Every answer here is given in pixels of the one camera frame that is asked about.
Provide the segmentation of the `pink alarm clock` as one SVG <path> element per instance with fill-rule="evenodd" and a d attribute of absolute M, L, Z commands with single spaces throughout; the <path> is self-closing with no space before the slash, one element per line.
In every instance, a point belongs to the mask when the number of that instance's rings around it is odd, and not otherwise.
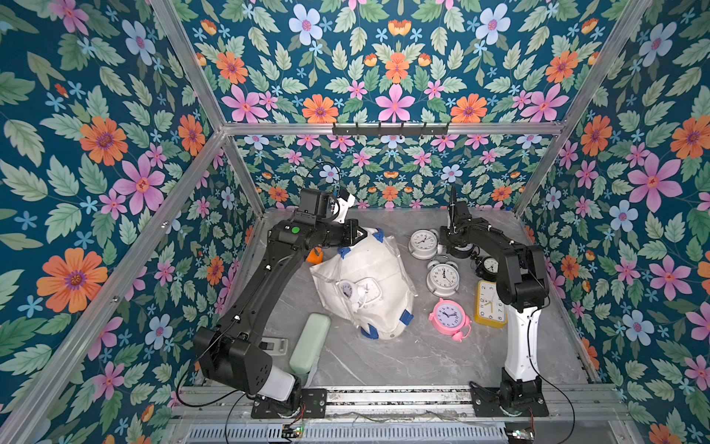
<path fill-rule="evenodd" d="M 455 342 L 463 342 L 471 334 L 471 318 L 455 301 L 440 298 L 428 316 L 434 329 Z"/>

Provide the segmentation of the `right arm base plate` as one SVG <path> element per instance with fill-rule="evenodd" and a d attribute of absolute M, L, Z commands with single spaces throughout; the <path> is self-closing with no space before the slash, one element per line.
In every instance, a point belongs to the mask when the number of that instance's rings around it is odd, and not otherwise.
<path fill-rule="evenodd" d="M 477 417 L 549 417 L 540 381 L 503 381 L 499 388 L 469 382 L 471 403 Z"/>

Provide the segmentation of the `white canvas tote bag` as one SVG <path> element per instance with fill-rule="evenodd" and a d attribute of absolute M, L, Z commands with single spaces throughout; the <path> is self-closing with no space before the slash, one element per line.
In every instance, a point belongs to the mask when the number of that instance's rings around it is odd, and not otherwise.
<path fill-rule="evenodd" d="M 338 249 L 310 272 L 321 304 L 348 320 L 365 338 L 394 340 L 412 323 L 418 296 L 401 258 L 398 243 L 382 229 Z"/>

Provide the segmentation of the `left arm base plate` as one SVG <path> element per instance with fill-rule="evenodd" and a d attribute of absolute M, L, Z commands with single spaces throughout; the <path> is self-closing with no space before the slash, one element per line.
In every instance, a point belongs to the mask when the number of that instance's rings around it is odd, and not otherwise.
<path fill-rule="evenodd" d="M 253 402 L 251 419 L 322 419 L 325 418 L 327 398 L 325 388 L 296 388 L 286 401 L 258 395 Z"/>

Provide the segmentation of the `white twin-bell alarm clock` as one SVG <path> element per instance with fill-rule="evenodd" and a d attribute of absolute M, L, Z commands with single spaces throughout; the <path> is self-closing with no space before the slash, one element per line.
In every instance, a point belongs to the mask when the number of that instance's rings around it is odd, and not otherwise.
<path fill-rule="evenodd" d="M 415 259 L 430 260 L 439 253 L 438 234 L 432 229 L 418 229 L 410 235 L 409 252 Z"/>

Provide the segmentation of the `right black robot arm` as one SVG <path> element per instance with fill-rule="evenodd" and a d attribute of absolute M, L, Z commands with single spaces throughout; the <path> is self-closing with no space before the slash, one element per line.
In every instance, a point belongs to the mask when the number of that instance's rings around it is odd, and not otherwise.
<path fill-rule="evenodd" d="M 472 216 L 452 185 L 447 224 L 439 229 L 439 250 L 458 259 L 474 260 L 480 283 L 495 287 L 508 320 L 498 405 L 507 414 L 548 416 L 544 378 L 537 364 L 537 331 L 549 296 L 542 248 L 517 242 L 485 218 Z"/>

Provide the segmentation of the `yellow square alarm clock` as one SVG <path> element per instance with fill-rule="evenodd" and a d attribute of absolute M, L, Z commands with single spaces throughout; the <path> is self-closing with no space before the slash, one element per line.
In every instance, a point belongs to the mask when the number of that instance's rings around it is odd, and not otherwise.
<path fill-rule="evenodd" d="M 478 282 L 474 321 L 494 329 L 503 329 L 506 326 L 506 308 L 498 297 L 495 283 L 486 280 Z"/>

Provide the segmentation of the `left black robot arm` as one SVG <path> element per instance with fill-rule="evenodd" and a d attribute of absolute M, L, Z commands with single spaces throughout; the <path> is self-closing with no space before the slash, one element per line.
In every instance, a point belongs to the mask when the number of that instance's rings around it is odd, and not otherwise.
<path fill-rule="evenodd" d="M 274 366 L 260 344 L 275 305 L 312 249 L 352 247 L 367 237 L 359 221 L 347 217 L 354 205 L 355 196 L 344 189 L 337 195 L 301 191 L 297 209 L 271 227 L 257 270 L 217 327 L 198 330 L 194 347 L 207 379 L 291 409 L 298 406 L 299 380 Z"/>

